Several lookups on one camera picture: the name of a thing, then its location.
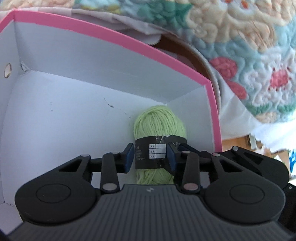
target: floral quilt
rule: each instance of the floral quilt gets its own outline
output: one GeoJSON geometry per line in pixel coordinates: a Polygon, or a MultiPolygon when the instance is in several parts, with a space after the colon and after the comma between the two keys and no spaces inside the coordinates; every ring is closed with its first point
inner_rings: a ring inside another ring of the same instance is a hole
{"type": "Polygon", "coordinates": [[[0,10],[81,8],[161,26],[195,46],[259,121],[296,118],[296,0],[0,2],[0,10]]]}

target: green yarn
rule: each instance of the green yarn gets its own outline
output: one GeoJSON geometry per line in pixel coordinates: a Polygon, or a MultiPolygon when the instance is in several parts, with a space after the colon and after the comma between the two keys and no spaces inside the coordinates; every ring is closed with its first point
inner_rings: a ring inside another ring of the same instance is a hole
{"type": "MultiPolygon", "coordinates": [[[[186,138],[182,121],[164,105],[153,106],[135,121],[133,134],[135,139],[149,136],[175,135],[186,138]]],[[[165,169],[136,170],[137,184],[160,185],[173,184],[173,176],[165,169]]]]}

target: pink petal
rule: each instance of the pink petal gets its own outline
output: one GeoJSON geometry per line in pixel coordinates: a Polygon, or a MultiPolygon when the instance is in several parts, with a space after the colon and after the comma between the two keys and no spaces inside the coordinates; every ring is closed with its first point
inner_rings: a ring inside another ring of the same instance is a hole
{"type": "Polygon", "coordinates": [[[226,83],[228,84],[228,86],[231,88],[231,90],[233,91],[233,93],[241,100],[246,99],[247,97],[247,92],[245,90],[244,87],[242,87],[241,85],[239,85],[238,83],[226,80],[226,83]]]}
{"type": "Polygon", "coordinates": [[[221,74],[225,80],[230,80],[237,73],[237,64],[232,59],[217,57],[211,59],[210,64],[221,74]]]}

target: triangular cutout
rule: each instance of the triangular cutout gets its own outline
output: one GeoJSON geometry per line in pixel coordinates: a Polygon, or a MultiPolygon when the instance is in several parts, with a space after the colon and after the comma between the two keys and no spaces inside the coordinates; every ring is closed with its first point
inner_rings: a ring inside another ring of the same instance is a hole
{"type": "Polygon", "coordinates": [[[231,163],[220,160],[221,166],[223,167],[225,172],[241,172],[242,170],[237,168],[236,166],[233,166],[231,163]]]}
{"type": "Polygon", "coordinates": [[[256,155],[252,155],[251,153],[248,153],[248,152],[244,152],[244,155],[250,160],[252,160],[254,163],[256,163],[257,165],[260,165],[260,163],[263,161],[263,158],[258,157],[256,155]]]}
{"type": "Polygon", "coordinates": [[[60,169],[60,172],[76,172],[81,164],[81,160],[73,161],[72,163],[68,164],[67,166],[60,169]]]}

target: ball of yarn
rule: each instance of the ball of yarn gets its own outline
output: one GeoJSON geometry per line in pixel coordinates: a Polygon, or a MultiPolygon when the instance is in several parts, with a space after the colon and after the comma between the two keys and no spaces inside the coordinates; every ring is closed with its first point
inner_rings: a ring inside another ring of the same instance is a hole
{"type": "MultiPolygon", "coordinates": [[[[135,139],[149,136],[175,135],[186,138],[182,121],[164,105],[153,106],[135,121],[133,130],[135,139]]],[[[137,184],[160,185],[173,184],[173,176],[165,169],[136,170],[137,184]]]]}

